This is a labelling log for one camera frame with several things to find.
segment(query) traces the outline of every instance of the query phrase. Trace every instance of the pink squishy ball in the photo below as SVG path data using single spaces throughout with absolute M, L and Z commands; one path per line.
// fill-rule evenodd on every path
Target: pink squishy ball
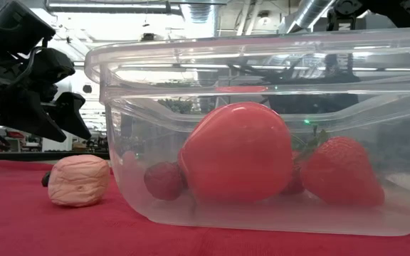
M 91 155 L 69 156 L 53 166 L 48 197 L 59 206 L 91 206 L 104 196 L 109 180 L 106 160 Z

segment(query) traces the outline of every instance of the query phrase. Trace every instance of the clear plastic bin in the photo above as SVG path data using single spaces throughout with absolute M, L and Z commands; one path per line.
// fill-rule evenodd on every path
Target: clear plastic bin
M 410 233 L 410 28 L 117 44 L 85 73 L 154 222 Z

